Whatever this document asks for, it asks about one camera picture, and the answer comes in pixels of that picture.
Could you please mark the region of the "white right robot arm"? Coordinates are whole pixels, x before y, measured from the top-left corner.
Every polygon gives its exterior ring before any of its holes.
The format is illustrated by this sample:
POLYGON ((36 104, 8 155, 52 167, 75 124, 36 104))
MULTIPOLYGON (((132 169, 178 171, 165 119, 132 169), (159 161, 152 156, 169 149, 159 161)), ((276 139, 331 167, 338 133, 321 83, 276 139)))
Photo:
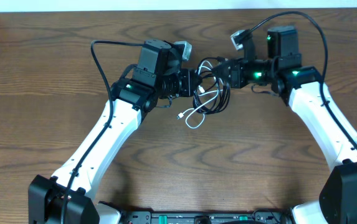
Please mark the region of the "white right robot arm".
POLYGON ((267 31, 268 58, 259 60, 249 30, 231 35, 244 56, 212 69, 232 88, 270 85, 305 123, 319 145, 330 176, 318 200, 291 208, 282 223, 357 223, 357 132, 333 101, 318 70, 302 65, 293 26, 267 31))

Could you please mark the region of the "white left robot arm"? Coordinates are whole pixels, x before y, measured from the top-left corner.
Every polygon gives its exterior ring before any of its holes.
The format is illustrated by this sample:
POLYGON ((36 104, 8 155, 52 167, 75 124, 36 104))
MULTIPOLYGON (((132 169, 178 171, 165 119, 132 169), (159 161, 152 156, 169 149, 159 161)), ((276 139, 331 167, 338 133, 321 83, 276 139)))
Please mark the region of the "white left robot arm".
POLYGON ((181 66, 190 58, 189 42, 150 39, 139 47, 138 63, 127 66, 115 83, 105 84, 108 101, 79 148, 51 177, 37 175, 29 185, 29 223, 120 221, 120 211, 93 203, 103 175, 159 99, 191 97, 201 82, 194 70, 181 66))

